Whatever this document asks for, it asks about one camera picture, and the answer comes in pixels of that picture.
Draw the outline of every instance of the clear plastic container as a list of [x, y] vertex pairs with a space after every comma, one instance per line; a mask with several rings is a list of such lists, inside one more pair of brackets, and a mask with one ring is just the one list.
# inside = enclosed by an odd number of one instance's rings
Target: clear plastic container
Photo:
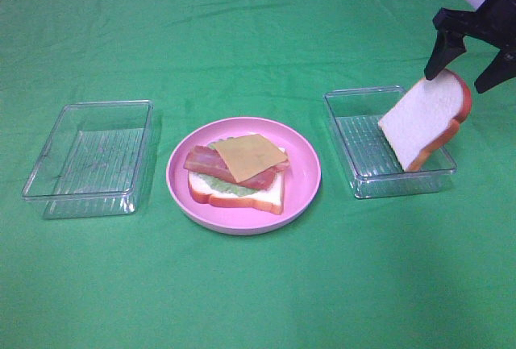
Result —
[[357, 198], [433, 193], [451, 186], [456, 162], [444, 147], [418, 172], [403, 172], [378, 120], [403, 96], [400, 86], [341, 89], [324, 95], [330, 128]]
[[135, 212], [151, 129], [151, 101], [65, 106], [23, 187], [23, 199], [41, 206], [44, 218]]

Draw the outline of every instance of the bacon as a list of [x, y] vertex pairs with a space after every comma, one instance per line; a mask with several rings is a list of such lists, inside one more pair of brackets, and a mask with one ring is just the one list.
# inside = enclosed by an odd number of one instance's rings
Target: bacon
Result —
[[229, 168], [219, 153], [207, 146], [196, 145], [192, 147], [186, 155], [183, 168], [191, 172], [207, 174], [217, 177], [220, 180], [231, 182], [232, 184], [245, 186], [250, 189], [267, 189], [274, 182], [278, 172], [288, 168], [289, 161], [280, 162], [245, 181], [236, 182]]

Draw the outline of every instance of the bread crust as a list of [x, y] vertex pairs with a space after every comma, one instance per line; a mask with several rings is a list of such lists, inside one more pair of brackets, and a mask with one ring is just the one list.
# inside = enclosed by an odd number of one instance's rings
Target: bread crust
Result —
[[463, 96], [462, 107], [457, 115], [450, 120], [447, 128], [441, 133], [441, 135], [439, 135], [420, 151], [414, 161], [410, 163], [409, 167], [406, 169], [406, 172], [417, 172], [424, 165], [424, 163], [427, 162], [432, 152], [442, 147], [445, 143], [449, 142], [450, 139], [452, 139], [452, 137], [457, 134], [457, 131], [460, 129], [460, 124], [468, 117], [469, 113], [471, 112], [472, 96], [468, 85], [461, 77], [459, 77], [459, 75], [453, 71], [448, 69], [446, 71], [451, 73], [460, 83]]
[[188, 189], [192, 198], [200, 204], [209, 204], [211, 206], [217, 206], [221, 208], [254, 208], [256, 210], [263, 210], [272, 214], [283, 213], [283, 202], [285, 195], [285, 172], [280, 172], [283, 178], [281, 178], [281, 201], [280, 205], [276, 205], [271, 202], [264, 202], [254, 197], [242, 196], [242, 197], [218, 197], [216, 194], [203, 193], [196, 190], [188, 179]]

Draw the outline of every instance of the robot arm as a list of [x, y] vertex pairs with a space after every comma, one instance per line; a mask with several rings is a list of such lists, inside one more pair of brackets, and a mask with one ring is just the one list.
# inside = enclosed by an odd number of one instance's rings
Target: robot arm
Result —
[[516, 0], [485, 0], [476, 11], [442, 8], [433, 22], [437, 39], [425, 67], [427, 79], [436, 77], [466, 52], [465, 36], [481, 39], [500, 49], [475, 81], [479, 93], [516, 77]]

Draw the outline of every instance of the pink plate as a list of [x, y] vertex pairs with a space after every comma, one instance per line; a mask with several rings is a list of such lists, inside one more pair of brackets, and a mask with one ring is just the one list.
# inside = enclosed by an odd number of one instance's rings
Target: pink plate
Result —
[[[285, 173], [283, 214], [253, 208], [217, 208], [195, 202], [188, 190], [188, 173], [183, 169], [190, 148], [251, 133], [262, 134], [289, 154], [291, 166]], [[317, 193], [321, 165], [312, 145], [292, 128], [265, 118], [235, 117], [209, 123], [183, 139], [170, 156], [166, 178], [176, 203], [198, 224], [225, 234], [254, 235], [284, 226], [306, 209]]]

